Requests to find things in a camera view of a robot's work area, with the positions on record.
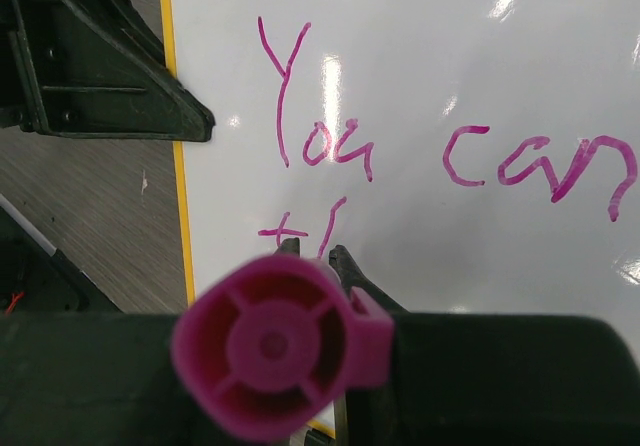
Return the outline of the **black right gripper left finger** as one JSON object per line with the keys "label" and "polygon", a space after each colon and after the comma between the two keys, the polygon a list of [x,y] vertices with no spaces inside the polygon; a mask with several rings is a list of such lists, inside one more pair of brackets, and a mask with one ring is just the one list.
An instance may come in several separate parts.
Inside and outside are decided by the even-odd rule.
{"label": "black right gripper left finger", "polygon": [[39,262],[23,242],[2,241],[2,444],[236,444],[177,378],[177,315],[29,311]]}

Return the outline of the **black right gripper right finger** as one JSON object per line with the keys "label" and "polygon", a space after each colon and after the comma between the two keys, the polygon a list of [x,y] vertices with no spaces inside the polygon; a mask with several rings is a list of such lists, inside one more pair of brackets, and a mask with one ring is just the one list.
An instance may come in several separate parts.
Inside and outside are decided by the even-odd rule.
{"label": "black right gripper right finger", "polygon": [[635,445],[639,369],[606,322],[562,315],[418,313],[348,250],[329,263],[395,324],[391,372],[346,395],[352,445]]}

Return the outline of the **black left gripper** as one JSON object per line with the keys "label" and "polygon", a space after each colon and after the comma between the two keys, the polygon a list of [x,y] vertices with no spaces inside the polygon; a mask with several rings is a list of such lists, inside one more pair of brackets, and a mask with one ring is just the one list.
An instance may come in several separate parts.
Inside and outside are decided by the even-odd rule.
{"label": "black left gripper", "polygon": [[130,0],[1,0],[1,128],[207,142],[211,111]]}

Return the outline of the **pink-capped whiteboard marker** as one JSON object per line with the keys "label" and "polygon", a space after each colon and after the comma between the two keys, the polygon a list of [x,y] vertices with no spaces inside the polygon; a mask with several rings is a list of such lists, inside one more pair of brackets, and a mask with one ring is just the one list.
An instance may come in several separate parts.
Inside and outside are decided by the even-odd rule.
{"label": "pink-capped whiteboard marker", "polygon": [[292,434],[348,389],[389,377],[394,323],[329,267],[278,253],[233,271],[179,318],[177,376],[226,433],[249,442]]}

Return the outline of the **orange-framed whiteboard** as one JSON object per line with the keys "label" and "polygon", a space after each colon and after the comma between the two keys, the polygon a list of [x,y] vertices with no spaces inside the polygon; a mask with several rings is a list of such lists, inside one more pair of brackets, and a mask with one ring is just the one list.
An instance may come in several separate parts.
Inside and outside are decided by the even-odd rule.
{"label": "orange-framed whiteboard", "polygon": [[278,253],[344,290],[343,246],[410,312],[595,318],[639,369],[639,0],[162,5],[215,120],[176,151],[190,307]]}

